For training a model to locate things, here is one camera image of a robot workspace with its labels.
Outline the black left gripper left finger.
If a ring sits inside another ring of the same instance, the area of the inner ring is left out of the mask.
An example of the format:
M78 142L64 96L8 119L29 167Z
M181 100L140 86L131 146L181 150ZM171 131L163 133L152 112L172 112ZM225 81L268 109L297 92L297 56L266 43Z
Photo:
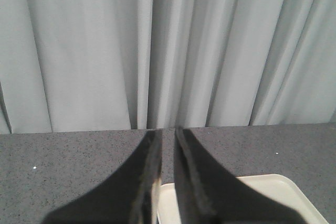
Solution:
M148 131L111 176L43 223L157 223L161 170L162 132Z

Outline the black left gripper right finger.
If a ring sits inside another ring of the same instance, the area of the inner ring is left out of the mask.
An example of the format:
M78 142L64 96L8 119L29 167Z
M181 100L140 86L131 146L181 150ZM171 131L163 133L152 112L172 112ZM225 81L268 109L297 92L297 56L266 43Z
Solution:
M182 223L300 223L301 215L224 168L191 130L175 130L174 182Z

